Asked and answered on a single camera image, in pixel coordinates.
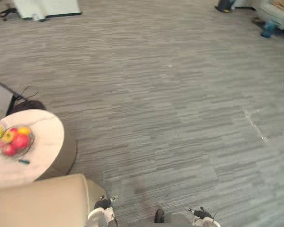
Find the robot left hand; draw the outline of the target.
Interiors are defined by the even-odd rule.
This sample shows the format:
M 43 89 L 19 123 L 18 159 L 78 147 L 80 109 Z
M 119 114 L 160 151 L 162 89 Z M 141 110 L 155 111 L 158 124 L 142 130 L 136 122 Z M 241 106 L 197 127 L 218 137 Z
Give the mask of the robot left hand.
M 106 198 L 104 195 L 102 195 L 94 205 L 94 209 L 103 208 L 104 210 L 106 210 L 107 208 L 110 208 L 113 202 L 116 202 L 118 198 L 119 195 L 115 195 L 111 198 Z

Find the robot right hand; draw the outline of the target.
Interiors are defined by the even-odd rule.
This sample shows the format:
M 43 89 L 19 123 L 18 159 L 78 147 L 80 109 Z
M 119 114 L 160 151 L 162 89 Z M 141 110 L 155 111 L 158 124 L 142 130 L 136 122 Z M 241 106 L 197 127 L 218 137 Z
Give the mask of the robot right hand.
M 184 209 L 186 211 L 192 213 L 194 216 L 199 217 L 200 219 L 204 219 L 205 217 L 213 218 L 212 215 L 209 212 L 204 210 L 203 207 L 200 207 L 200 210 L 194 210 L 190 207 L 185 207 Z

